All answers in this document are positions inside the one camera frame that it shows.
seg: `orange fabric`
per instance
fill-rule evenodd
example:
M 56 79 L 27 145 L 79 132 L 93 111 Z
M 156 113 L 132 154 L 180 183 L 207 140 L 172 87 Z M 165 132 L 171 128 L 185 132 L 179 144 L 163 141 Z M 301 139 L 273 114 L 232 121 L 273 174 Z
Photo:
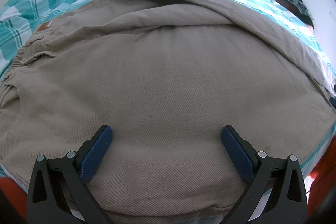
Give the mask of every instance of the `orange fabric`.
M 27 194 L 12 179 L 0 178 L 0 188 L 15 209 L 26 219 Z
M 324 200 L 330 188 L 336 183 L 336 136 L 327 151 L 310 173 L 314 179 L 310 187 L 308 216 L 311 216 Z

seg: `brown leather label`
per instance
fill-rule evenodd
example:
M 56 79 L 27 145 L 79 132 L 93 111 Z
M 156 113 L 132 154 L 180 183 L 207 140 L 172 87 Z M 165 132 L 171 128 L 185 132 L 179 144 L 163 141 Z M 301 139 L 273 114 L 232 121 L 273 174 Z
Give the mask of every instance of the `brown leather label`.
M 37 32 L 44 31 L 46 28 L 49 28 L 52 23 L 53 23 L 52 21 L 44 22 L 40 26 L 37 27 L 36 31 Z

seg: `silver bolt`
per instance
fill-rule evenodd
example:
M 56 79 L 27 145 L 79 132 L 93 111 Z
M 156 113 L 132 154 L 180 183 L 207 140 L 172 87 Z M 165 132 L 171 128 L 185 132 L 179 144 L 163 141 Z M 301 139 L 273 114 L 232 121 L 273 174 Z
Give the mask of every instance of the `silver bolt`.
M 264 152 L 264 151 L 259 151 L 259 152 L 258 152 L 258 156 L 259 156 L 260 158 L 266 158 L 266 157 L 267 157 L 267 154 L 266 154 L 266 152 Z
M 67 153 L 67 157 L 68 158 L 73 158 L 74 156 L 76 156 L 76 152 L 75 151 L 70 151 Z
M 289 158 L 292 160 L 292 161 L 296 161 L 297 160 L 297 157 L 295 155 L 290 155 Z
M 43 161 L 44 160 L 44 156 L 43 155 L 39 155 L 37 158 L 36 158 L 37 161 Z

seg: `red-orange cloth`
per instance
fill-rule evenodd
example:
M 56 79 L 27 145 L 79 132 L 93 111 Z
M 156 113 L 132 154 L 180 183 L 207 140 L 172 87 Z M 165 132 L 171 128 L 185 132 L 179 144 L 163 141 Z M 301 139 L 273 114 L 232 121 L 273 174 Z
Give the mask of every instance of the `red-orange cloth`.
M 315 209 L 326 197 L 330 188 L 336 182 L 336 136 L 332 139 L 327 151 L 318 164 L 310 173 L 314 179 L 310 187 L 308 200 L 308 216 L 311 216 Z
M 27 194 L 10 178 L 0 178 L 0 188 L 15 209 L 26 219 Z

